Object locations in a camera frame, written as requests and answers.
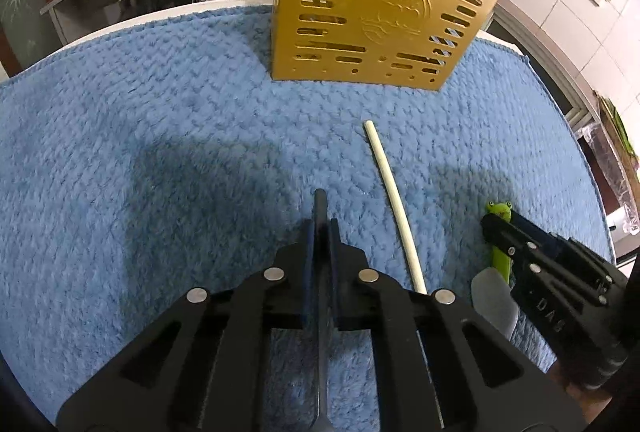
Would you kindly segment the dark grey handled utensil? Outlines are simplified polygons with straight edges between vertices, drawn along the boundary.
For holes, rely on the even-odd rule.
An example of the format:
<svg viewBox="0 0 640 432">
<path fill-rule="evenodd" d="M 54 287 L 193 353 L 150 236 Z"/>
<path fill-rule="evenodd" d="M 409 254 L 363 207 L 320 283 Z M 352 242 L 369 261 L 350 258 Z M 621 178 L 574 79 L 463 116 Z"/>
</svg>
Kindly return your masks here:
<svg viewBox="0 0 640 432">
<path fill-rule="evenodd" d="M 311 431 L 333 431 L 329 418 L 329 345 L 330 345 L 330 237 L 328 199 L 323 189 L 314 192 L 314 278 L 316 278 L 317 378 L 316 418 Z"/>
</svg>

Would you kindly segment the green frog handled utensil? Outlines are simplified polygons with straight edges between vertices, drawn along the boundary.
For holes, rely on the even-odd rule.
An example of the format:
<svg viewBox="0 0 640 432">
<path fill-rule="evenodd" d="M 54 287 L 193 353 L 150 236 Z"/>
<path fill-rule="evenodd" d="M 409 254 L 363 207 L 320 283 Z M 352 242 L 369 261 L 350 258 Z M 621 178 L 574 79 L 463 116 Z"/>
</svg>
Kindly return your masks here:
<svg viewBox="0 0 640 432">
<path fill-rule="evenodd" d="M 512 204 L 510 204 L 509 201 L 489 201 L 488 204 L 486 204 L 486 212 L 497 216 L 505 223 L 510 223 L 512 217 Z M 498 271 L 506 285 L 510 285 L 512 259 L 510 254 L 504 249 L 506 241 L 504 240 L 501 230 L 503 230 L 503 227 L 499 224 L 491 223 L 489 225 L 489 243 L 491 244 L 492 267 Z"/>
</svg>

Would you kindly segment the brown framed glass door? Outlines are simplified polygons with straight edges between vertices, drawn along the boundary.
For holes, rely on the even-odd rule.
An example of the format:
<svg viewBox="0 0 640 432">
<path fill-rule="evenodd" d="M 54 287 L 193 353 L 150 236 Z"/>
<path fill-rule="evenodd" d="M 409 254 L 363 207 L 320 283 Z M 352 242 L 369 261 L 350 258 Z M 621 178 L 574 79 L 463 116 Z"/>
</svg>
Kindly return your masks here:
<svg viewBox="0 0 640 432">
<path fill-rule="evenodd" d="M 1 66 L 12 77 L 62 47 L 46 0 L 1 0 Z"/>
</svg>

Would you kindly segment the blue textured towel mat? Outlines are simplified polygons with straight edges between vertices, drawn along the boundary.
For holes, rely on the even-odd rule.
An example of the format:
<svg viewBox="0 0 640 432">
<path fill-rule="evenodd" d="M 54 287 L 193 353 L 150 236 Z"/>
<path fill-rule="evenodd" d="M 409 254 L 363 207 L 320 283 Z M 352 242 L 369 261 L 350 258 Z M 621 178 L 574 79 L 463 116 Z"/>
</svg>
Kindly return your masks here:
<svg viewBox="0 0 640 432">
<path fill-rule="evenodd" d="M 273 80 L 266 7 L 189 14 L 66 49 L 1 87 L 1 352 L 62 404 L 180 295 L 231 289 L 326 191 L 344 242 L 410 278 L 378 130 L 427 287 L 470 294 L 488 202 L 613 255 L 600 195 L 526 59 L 478 40 L 437 92 Z"/>
</svg>

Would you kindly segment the cream chopstick isolated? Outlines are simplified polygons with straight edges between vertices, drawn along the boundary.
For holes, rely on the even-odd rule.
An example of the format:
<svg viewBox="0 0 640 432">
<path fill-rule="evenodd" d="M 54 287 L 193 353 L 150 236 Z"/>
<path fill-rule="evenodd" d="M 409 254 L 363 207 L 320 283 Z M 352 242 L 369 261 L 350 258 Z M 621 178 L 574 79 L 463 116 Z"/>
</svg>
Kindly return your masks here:
<svg viewBox="0 0 640 432">
<path fill-rule="evenodd" d="M 376 130 L 372 120 L 365 121 L 363 123 L 363 128 L 369 140 L 376 165 L 380 171 L 385 191 L 388 199 L 390 200 L 390 207 L 392 208 L 394 220 L 400 236 L 400 242 L 405 252 L 405 258 L 413 289 L 421 294 L 426 294 L 427 288 L 423 277 L 418 251 L 416 251 L 416 244 L 414 243 L 408 217 L 404 205 L 402 204 L 395 177 L 392 169 L 390 168 L 390 163 L 388 163 L 388 158 L 386 157 L 380 136 L 378 136 L 378 131 Z"/>
</svg>

